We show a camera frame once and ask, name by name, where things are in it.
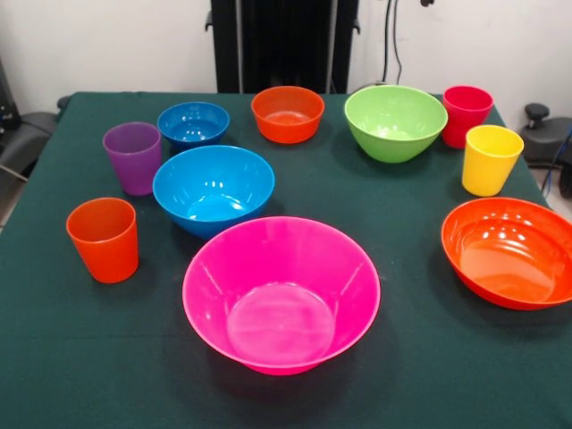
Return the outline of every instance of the orange cup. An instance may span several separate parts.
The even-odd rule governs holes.
[[[318,130],[324,100],[302,87],[273,87],[252,100],[260,133],[276,143],[292,145],[310,139]]]
[[[137,270],[135,209],[119,198],[92,199],[76,207],[65,228],[89,273],[98,282],[117,283]]]

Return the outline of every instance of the cable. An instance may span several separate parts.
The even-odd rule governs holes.
[[[393,1],[395,2],[393,3],[393,52],[395,52],[395,59],[397,60],[397,64],[399,66],[397,72],[397,85],[399,85],[401,79],[401,69],[403,68],[401,66],[400,53],[398,52],[397,48],[397,3],[399,0]]]
[[[20,179],[21,181],[28,181],[27,177],[22,176],[21,174],[19,174],[18,172],[15,172],[12,168],[8,168],[5,165],[1,165],[0,164],[0,170],[4,170],[5,172],[7,172],[8,174],[11,174],[12,176],[14,176],[17,179]]]
[[[390,38],[390,15],[391,15],[391,0],[387,0],[387,9],[385,10],[385,48],[383,49],[383,76],[382,82],[385,83],[385,78],[387,77],[387,51],[389,50],[389,38]]]
[[[35,123],[28,122],[28,121],[22,121],[22,120],[20,120],[20,122],[21,122],[21,123],[24,123],[24,124],[26,124],[26,125],[29,125],[30,127],[35,128],[36,130],[43,131],[45,134],[48,134],[48,135],[50,135],[50,136],[51,136],[52,134],[54,134],[52,131],[46,130],[45,128],[40,127],[39,125],[36,125]]]
[[[551,164],[548,167],[548,172],[546,173],[546,177],[544,177],[543,185],[541,186],[540,191],[545,197],[547,197],[548,194],[550,194],[551,192],[552,169],[554,168],[554,165],[556,164],[556,161],[558,160],[559,156],[562,155],[564,151],[568,148],[568,144],[570,143],[571,139],[572,139],[572,129],[570,129],[567,137],[564,139],[558,151],[556,152],[556,155],[552,158]]]

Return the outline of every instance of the floor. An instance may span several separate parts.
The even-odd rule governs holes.
[[[0,233],[8,222],[13,209],[18,204],[18,200],[24,191],[24,183],[21,181],[3,182],[4,189],[0,193]]]
[[[544,178],[546,177],[548,170],[533,169],[530,172],[533,174],[534,178],[536,179],[536,183],[538,183],[538,186],[540,187],[544,181]],[[572,222],[572,199],[564,199],[560,196],[558,187],[559,179],[560,172],[552,172],[552,186],[550,193],[546,197],[546,202],[552,208],[552,210]]]
[[[546,176],[546,172],[546,170],[541,169],[531,170],[531,173],[536,179],[539,187]],[[553,186],[551,187],[550,194],[546,198],[546,201],[555,212],[572,222],[572,199],[564,199],[560,196],[558,180],[559,172],[555,171],[552,173]],[[24,183],[14,181],[9,185],[9,189],[5,189],[7,192],[4,192],[3,195],[0,196],[0,233],[6,225],[6,222],[8,222],[8,218],[12,214],[13,209],[18,204],[18,200],[24,191],[24,187]]]

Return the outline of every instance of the dark green tablecloth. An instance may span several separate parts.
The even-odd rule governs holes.
[[[377,163],[349,134],[345,96],[325,98],[312,140],[277,146],[258,134],[250,99],[73,97],[0,235],[0,427],[572,427],[572,308],[494,307],[443,255],[441,222],[471,198],[460,184],[462,153],[438,140],[409,163]],[[226,108],[223,142],[273,166],[266,215],[329,223],[374,260],[382,309],[349,352],[272,378],[219,356],[191,330],[181,282],[202,242],[173,226],[153,197],[122,194],[101,147],[110,127],[155,123],[187,100]],[[502,195],[542,202],[522,161]],[[138,215],[140,268],[114,286],[92,281],[64,228],[76,205],[101,196],[128,199]]]

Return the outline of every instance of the red-orange bowl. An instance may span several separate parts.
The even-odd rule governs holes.
[[[325,104],[310,89],[284,86],[259,92],[251,108],[263,136],[275,143],[292,145],[314,136]]]
[[[514,310],[572,300],[572,225],[514,198],[480,198],[453,209],[442,225],[445,254],[483,299]]]

